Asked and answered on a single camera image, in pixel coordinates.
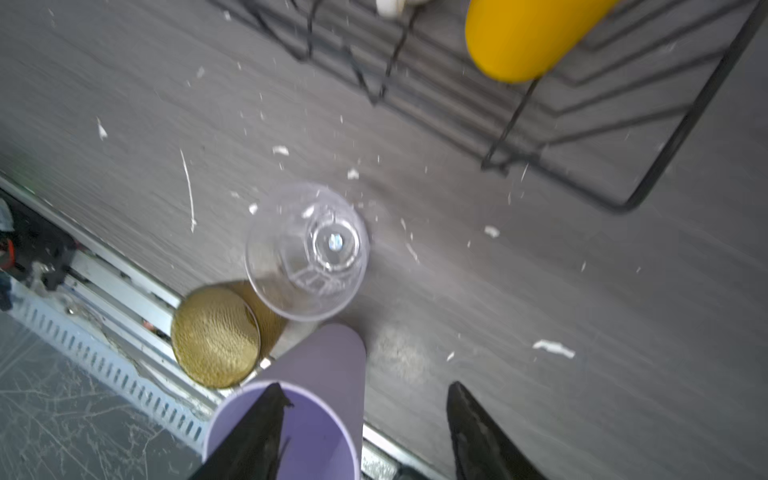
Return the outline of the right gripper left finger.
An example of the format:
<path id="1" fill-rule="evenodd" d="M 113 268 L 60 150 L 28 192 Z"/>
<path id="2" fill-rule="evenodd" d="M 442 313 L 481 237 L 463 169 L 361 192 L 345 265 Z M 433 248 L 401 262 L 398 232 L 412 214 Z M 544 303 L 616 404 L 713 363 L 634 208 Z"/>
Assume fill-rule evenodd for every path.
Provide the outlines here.
<path id="1" fill-rule="evenodd" d="M 280 384 L 269 384 L 191 479 L 276 479 L 285 410 L 292 407 Z"/>

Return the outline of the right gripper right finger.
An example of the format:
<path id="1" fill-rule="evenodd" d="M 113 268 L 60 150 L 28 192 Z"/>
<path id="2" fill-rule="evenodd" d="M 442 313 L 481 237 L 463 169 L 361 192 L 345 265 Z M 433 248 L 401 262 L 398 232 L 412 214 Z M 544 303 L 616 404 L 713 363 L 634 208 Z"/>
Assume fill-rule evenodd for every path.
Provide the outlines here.
<path id="1" fill-rule="evenodd" d="M 457 479 L 546 479 L 459 381 L 448 388 L 446 413 Z"/>

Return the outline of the purple plastic cup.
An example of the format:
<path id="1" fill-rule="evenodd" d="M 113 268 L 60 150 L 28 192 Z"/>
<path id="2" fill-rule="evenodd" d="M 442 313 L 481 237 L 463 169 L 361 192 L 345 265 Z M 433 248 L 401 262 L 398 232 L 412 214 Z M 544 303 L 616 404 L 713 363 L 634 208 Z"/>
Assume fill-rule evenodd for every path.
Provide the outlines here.
<path id="1" fill-rule="evenodd" d="M 287 449 L 279 479 L 359 479 L 367 353 L 360 335 L 343 324 L 318 328 L 235 389 L 215 410 L 203 442 L 207 460 L 242 417 L 278 382 L 293 404 L 280 443 Z"/>

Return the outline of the yellow mug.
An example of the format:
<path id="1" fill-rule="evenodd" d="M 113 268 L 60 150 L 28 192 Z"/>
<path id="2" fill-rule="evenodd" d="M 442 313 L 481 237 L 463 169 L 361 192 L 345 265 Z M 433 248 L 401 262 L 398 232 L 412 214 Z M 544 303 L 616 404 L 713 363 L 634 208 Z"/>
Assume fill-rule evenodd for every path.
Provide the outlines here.
<path id="1" fill-rule="evenodd" d="M 614 0 L 472 0 L 465 23 L 467 50 L 493 80 L 533 80 L 556 65 L 615 5 Z"/>

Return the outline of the red inside white mug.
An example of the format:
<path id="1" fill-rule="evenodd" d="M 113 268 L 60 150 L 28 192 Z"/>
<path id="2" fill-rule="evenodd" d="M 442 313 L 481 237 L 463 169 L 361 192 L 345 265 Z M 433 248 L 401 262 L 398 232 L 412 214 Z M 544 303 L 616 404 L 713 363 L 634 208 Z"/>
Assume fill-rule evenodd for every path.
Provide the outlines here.
<path id="1" fill-rule="evenodd" d="M 376 13 L 384 19 L 397 19 L 409 7 L 421 6 L 430 0 L 376 0 Z"/>

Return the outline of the olive brown glass cup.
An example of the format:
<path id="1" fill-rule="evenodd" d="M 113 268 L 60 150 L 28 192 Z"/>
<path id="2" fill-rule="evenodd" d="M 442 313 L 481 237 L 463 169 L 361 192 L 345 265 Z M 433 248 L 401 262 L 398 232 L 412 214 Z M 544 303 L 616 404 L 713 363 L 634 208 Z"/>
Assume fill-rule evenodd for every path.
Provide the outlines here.
<path id="1" fill-rule="evenodd" d="M 247 280 L 197 288 L 176 308 L 171 345 L 185 374 L 211 389 L 240 384 L 268 357 L 288 320 Z"/>

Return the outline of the clear glass cup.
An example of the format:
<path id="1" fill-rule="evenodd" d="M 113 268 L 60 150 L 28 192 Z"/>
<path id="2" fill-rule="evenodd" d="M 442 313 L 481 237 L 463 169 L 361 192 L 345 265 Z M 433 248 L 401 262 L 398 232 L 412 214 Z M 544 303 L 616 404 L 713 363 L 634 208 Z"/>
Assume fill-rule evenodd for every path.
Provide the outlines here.
<path id="1" fill-rule="evenodd" d="M 345 197 L 316 183 L 292 183 L 265 196 L 245 247 L 248 279 L 280 316 L 325 321 L 358 292 L 368 264 L 365 222 Z"/>

